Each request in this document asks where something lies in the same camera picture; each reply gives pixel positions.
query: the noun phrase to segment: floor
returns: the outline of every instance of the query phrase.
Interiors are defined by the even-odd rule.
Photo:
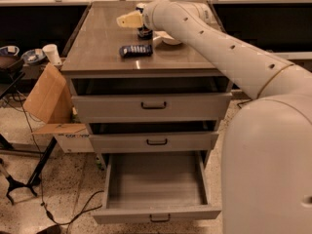
[[[247,101],[247,97],[240,91],[233,93],[228,112],[222,121],[220,136],[212,151],[209,164],[206,167],[207,181],[211,189],[211,201],[215,206],[221,205],[220,160],[221,146],[224,131],[232,117],[238,112],[239,102]],[[0,108],[0,134],[9,142],[33,143],[31,131],[26,122],[20,104],[12,99],[11,107],[6,105]],[[30,117],[27,118],[32,129],[43,126],[43,123]],[[50,135],[35,137],[39,145],[47,145]],[[38,163],[38,157],[4,155],[0,153],[8,173],[18,181],[27,183]],[[42,200],[58,223],[68,223],[84,208],[88,199],[103,189],[105,171],[97,165],[95,153],[64,153],[59,146],[54,149],[43,173],[41,186],[34,187],[38,197],[34,197],[27,188],[19,188],[11,193],[15,200],[12,206],[5,197],[8,181],[0,173],[0,233],[35,234],[48,226],[54,225],[46,216]],[[87,209],[101,204],[102,193],[98,193],[90,201]],[[168,223],[143,224],[97,224],[92,212],[78,217],[71,224],[61,226],[62,233],[73,234],[146,234],[146,233],[202,233],[222,234],[222,214],[215,220],[198,220]]]

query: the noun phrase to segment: brown cardboard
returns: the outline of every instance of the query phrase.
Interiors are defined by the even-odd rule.
[[[74,134],[86,129],[85,124],[47,124],[33,132],[35,135]]]
[[[23,107],[45,123],[70,122],[70,92],[65,78],[56,67],[50,63],[45,67]]]

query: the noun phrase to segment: closed drawer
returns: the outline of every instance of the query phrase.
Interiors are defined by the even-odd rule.
[[[198,152],[111,154],[97,223],[213,219]]]
[[[230,99],[230,93],[72,98],[83,123],[222,119]]]
[[[212,150],[217,133],[153,133],[90,136],[97,153],[166,152]]]

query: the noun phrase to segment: black handle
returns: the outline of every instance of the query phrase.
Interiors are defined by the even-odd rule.
[[[166,138],[164,140],[150,140],[150,139],[147,139],[146,143],[148,145],[166,145],[168,143],[168,140]]]
[[[165,109],[167,106],[167,103],[164,101],[162,103],[148,103],[148,102],[142,102],[140,104],[140,107],[142,109]]]
[[[170,218],[171,218],[170,214],[168,214],[167,219],[159,219],[159,220],[153,219],[152,214],[149,216],[149,219],[150,219],[151,222],[169,222]]]

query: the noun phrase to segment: cup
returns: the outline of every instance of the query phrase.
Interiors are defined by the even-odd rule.
[[[49,62],[54,66],[61,66],[62,62],[59,57],[58,46],[55,44],[48,44],[42,48],[46,54]]]

